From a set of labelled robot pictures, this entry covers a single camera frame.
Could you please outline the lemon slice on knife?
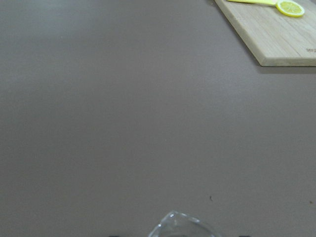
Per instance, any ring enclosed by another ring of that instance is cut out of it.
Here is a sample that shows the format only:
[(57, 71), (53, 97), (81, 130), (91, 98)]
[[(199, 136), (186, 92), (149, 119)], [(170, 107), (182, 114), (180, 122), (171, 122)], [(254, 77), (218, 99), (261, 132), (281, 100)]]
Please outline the lemon slice on knife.
[(302, 17), (305, 14), (304, 8), (293, 0), (279, 0), (276, 3), (276, 8), (289, 17)]

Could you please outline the clear glass beaker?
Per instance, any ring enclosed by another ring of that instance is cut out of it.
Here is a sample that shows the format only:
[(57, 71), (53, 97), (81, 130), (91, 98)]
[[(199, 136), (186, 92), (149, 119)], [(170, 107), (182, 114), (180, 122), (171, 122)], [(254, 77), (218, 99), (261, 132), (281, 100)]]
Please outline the clear glass beaker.
[(148, 234), (149, 237), (221, 237), (209, 224), (189, 214), (172, 210)]

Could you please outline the wooden cutting board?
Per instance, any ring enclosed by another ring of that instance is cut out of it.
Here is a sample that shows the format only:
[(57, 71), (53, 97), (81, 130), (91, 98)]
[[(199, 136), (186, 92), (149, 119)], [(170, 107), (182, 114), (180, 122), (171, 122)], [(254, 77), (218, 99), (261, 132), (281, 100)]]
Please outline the wooden cutting board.
[(302, 17), (274, 6), (217, 0), (216, 4), (261, 66), (316, 65), (316, 2), (299, 0)]

